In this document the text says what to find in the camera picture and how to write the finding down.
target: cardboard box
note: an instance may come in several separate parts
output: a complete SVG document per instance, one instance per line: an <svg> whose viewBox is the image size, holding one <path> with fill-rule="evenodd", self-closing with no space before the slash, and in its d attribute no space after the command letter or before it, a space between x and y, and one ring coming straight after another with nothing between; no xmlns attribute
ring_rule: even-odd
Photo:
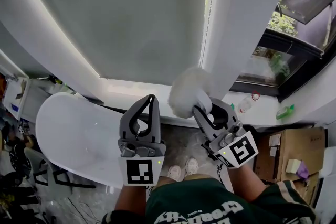
<svg viewBox="0 0 336 224"><path fill-rule="evenodd" d="M294 181L295 188L304 201L310 206L313 205L319 184L319 173L308 177L307 182L302 180Z"/></svg>
<svg viewBox="0 0 336 224"><path fill-rule="evenodd" d="M297 180L296 174L286 173L289 159L304 161L309 175L323 167L324 129L289 129L261 137L257 141L255 173L269 182Z"/></svg>

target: plastic bottle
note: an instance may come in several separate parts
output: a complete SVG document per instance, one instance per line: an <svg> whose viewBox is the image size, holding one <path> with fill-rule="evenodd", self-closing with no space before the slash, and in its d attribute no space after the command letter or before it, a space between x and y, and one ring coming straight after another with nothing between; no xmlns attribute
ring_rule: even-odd
<svg viewBox="0 0 336 224"><path fill-rule="evenodd" d="M277 115L276 115L276 119L277 120L280 120L284 117L287 117L289 116L291 113L293 113L294 111L294 105L291 105L291 106L286 106L284 107L283 109L280 109L278 112L277 112Z"/></svg>
<svg viewBox="0 0 336 224"><path fill-rule="evenodd" d="M252 107L252 105L256 101L258 101L259 97L260 93L258 93L257 91L253 91L251 95L248 95L247 97L242 99L242 101L238 104L237 112L245 113L246 111L248 111Z"/></svg>

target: green bottle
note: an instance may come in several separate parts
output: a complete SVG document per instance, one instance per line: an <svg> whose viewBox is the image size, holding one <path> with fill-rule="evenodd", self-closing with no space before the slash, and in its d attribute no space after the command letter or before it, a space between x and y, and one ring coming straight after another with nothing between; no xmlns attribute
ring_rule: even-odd
<svg viewBox="0 0 336 224"><path fill-rule="evenodd" d="M276 115L276 119L280 120L284 117L289 116L294 111L294 105L286 106L283 109L280 109Z"/></svg>

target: green leaves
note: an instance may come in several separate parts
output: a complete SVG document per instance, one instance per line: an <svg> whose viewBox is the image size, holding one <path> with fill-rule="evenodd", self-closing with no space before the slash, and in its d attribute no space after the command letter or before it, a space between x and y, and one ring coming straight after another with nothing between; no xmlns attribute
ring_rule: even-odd
<svg viewBox="0 0 336 224"><path fill-rule="evenodd" d="M295 24L296 21L294 19L286 15L281 17L278 12L273 12L271 20L268 22L268 27L295 37L298 34Z"/></svg>

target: green t-shirt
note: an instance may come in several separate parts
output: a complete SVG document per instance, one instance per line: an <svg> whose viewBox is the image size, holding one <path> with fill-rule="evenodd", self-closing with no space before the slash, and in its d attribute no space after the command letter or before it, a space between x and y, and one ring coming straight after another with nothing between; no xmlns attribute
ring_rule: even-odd
<svg viewBox="0 0 336 224"><path fill-rule="evenodd" d="M122 218L114 211L104 221L129 223L125 211L121 214ZM153 224L318 223L289 180L267 187L256 200L247 202L214 178L161 186L148 199L144 219L133 215L129 220Z"/></svg>

